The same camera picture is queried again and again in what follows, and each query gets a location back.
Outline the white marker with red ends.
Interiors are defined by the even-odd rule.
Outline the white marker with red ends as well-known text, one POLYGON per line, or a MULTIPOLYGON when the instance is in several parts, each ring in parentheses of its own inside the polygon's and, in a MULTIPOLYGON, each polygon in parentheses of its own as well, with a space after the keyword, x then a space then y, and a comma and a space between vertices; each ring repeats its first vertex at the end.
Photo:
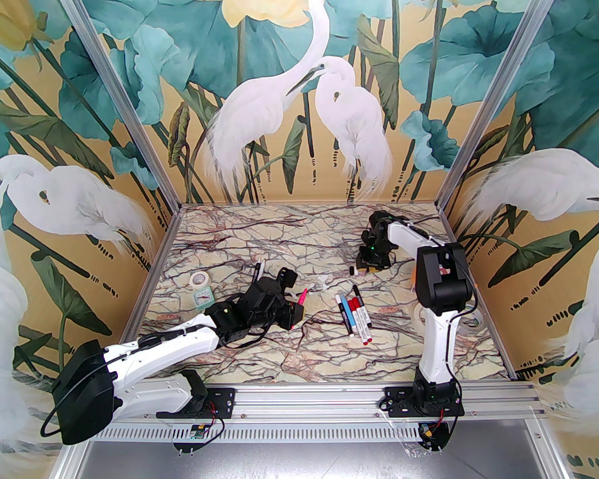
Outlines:
POLYGON ((366 319, 365 319, 363 313, 361 312, 361 309, 359 309, 358 307, 357 307, 357 314, 359 315, 359 319, 362 323, 362 328, 365 331, 365 337, 367 339, 367 344, 370 344, 370 342, 372 342, 372 336, 371 336, 369 328, 367 326, 366 319))
POLYGON ((353 322, 355 323, 355 328, 356 328, 357 334, 359 335, 362 343, 366 345, 367 344, 367 339, 365 337, 365 331, 362 328, 362 323, 361 323, 361 321, 359 319, 359 315, 357 314, 356 301, 354 301, 354 299, 349 299, 347 301, 347 303, 349 305, 350 312, 351 312, 351 314, 353 316, 353 322))

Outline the large white tape roll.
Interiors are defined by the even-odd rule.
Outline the large white tape roll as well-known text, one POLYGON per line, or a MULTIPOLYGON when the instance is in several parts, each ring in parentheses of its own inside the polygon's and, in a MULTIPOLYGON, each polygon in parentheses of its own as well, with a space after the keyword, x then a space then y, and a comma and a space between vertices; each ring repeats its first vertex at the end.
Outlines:
MULTIPOLYGON (((425 308, 417 303, 408 310, 411 324, 413 325, 414 331, 423 337, 425 333, 425 308)), ((467 337, 469 335, 477 335, 486 328, 484 315, 480 310, 476 309, 474 312, 463 316, 459 320, 458 332, 467 337)))

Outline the perforated metal strip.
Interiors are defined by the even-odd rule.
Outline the perforated metal strip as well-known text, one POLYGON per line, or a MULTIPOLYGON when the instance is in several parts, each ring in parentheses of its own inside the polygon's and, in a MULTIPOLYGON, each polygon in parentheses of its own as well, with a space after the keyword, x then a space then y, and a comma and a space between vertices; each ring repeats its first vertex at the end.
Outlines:
POLYGON ((420 440, 418 424, 229 424, 213 425, 203 440, 189 438, 194 424, 114 424, 91 440, 122 443, 201 444, 217 437, 217 443, 403 443, 420 440))

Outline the grey metal panel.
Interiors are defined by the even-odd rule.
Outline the grey metal panel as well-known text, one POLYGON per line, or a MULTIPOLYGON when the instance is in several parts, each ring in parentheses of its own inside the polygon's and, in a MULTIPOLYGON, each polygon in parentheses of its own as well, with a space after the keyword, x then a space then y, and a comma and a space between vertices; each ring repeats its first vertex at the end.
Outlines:
POLYGON ((407 455, 397 444, 223 444, 192 454, 163 444, 96 444, 77 479, 545 479, 533 459, 494 452, 407 455))

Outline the yellow power connector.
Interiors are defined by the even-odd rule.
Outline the yellow power connector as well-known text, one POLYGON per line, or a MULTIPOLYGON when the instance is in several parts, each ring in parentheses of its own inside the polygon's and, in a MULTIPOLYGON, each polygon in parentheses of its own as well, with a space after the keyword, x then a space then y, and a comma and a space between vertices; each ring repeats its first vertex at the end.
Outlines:
POLYGON ((419 445, 431 452, 441 452, 445 449, 452 436, 452 424, 436 422, 420 423, 418 427, 419 445))

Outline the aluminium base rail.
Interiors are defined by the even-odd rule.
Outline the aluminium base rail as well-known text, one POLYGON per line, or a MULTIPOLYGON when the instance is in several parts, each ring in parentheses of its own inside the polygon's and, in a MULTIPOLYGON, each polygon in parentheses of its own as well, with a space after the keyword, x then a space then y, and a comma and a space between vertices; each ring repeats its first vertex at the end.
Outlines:
MULTIPOLYGON (((468 419, 546 417, 532 383, 505 380, 461 381, 468 419)), ((375 417, 385 387, 379 383, 290 383, 234 386, 230 420, 367 420, 375 417)))

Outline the aluminium frame post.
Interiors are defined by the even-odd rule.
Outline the aluminium frame post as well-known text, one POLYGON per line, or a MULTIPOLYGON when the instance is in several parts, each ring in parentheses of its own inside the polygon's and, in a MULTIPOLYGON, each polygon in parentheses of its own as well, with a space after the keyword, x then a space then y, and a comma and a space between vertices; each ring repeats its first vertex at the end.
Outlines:
POLYGON ((137 145, 142 157, 146 160, 149 170, 157 180, 162 194, 165 196, 167 205, 176 214, 180 210, 181 200, 162 166, 162 162, 160 162, 144 126, 138 118, 128 93, 124 89, 121 78, 112 65, 108 53, 105 51, 105 46, 92 23, 85 5, 82 0, 59 1, 82 41, 83 46, 85 46, 85 50, 89 54, 90 60, 110 94, 122 121, 128 128, 131 139, 137 145))
POLYGON ((530 50, 537 32, 542 26, 555 0, 530 0, 519 25, 505 51, 503 59, 494 74, 493 81, 485 93, 484 100, 469 126, 464 142, 455 158, 450 171, 439 189, 435 207, 443 214, 448 201, 459 185, 461 174, 466 170, 469 160, 477 150, 478 142, 494 116, 504 105, 503 100, 512 86, 523 61, 530 50))

